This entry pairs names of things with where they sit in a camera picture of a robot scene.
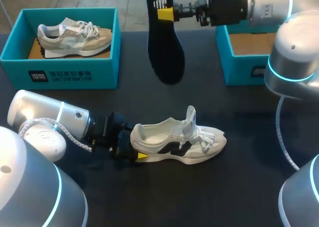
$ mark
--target black tabletop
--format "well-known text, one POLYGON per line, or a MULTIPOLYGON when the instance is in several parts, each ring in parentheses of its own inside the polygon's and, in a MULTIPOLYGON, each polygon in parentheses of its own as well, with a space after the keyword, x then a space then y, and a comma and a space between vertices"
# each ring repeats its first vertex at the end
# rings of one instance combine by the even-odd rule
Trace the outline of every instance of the black tabletop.
MULTIPOLYGON (((188 105, 193 105, 198 125, 227 135, 219 156, 193 166, 173 160, 130 166, 115 162, 105 149, 91 154, 68 142, 57 165, 83 189, 88 226, 282 226, 278 194, 294 170, 276 136, 279 98, 264 86, 225 86, 214 30, 177 34, 186 68, 175 86, 164 85, 155 76, 148 60, 147 32, 123 32, 118 89, 37 91, 92 113, 117 111, 141 124, 168 117, 182 120, 188 105)), ((0 70, 2 126, 7 127, 14 94, 0 70)), ((285 101, 283 138, 300 166, 319 152, 318 120, 317 107, 285 101)))

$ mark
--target shoe box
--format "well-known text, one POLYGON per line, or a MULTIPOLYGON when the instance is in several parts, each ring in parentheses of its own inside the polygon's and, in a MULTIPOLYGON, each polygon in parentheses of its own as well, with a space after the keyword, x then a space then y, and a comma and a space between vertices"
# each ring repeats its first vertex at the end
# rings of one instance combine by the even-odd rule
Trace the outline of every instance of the shoe box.
POLYGON ((217 27, 216 41, 226 85, 263 85, 279 26, 250 27, 247 21, 217 27))
POLYGON ((115 89, 121 48, 116 8, 23 9, 0 56, 0 64, 16 90, 115 89), (66 17, 112 30, 109 51, 83 58, 45 59, 37 42, 40 24, 55 26, 66 17))

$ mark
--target gray floor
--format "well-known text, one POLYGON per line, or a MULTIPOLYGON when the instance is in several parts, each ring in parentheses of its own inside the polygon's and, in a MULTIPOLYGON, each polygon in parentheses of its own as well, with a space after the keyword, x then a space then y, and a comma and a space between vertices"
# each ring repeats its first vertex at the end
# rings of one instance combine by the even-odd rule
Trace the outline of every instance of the gray floor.
MULTIPOLYGON (((195 0, 174 0, 175 2, 194 3, 195 0)), ((54 7, 116 7, 119 10, 121 28, 125 31, 148 30, 146 0, 2 0, 12 21, 15 22, 23 8, 54 7)), ((181 20, 176 29, 200 29, 195 18, 181 20)), ((9 33, 10 27, 0 8, 0 33, 9 33)))

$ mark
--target shoelace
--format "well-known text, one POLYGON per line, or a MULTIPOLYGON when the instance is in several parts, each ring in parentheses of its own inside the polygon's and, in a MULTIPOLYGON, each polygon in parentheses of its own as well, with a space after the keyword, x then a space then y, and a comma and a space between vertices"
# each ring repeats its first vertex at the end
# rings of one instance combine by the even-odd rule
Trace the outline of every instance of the shoelace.
POLYGON ((80 25, 79 28, 81 29, 81 31, 78 32, 77 35, 81 35, 82 33, 84 33, 86 35, 86 38, 96 37, 99 35, 99 26, 93 25, 92 22, 87 23, 84 21, 77 21, 76 24, 80 25))
POLYGON ((209 148, 213 146, 215 142, 215 135, 209 132, 203 131, 199 126, 196 126, 194 134, 189 139, 198 139, 201 144, 203 153, 207 153, 209 148))

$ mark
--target white sneaker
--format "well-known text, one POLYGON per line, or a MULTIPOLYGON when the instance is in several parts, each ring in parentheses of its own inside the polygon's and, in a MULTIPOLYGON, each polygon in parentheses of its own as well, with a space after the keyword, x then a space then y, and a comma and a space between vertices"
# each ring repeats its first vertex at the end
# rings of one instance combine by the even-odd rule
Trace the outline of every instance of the white sneaker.
POLYGON ((57 26, 41 24, 38 27, 38 40, 45 50, 45 58, 94 56, 111 45, 112 31, 91 22, 66 18, 57 26))
POLYGON ((226 145, 224 132, 196 126, 195 108, 189 106, 184 121, 168 118, 155 125, 137 124, 131 133, 132 147, 148 155, 142 162, 175 159, 192 165, 216 156, 226 145))

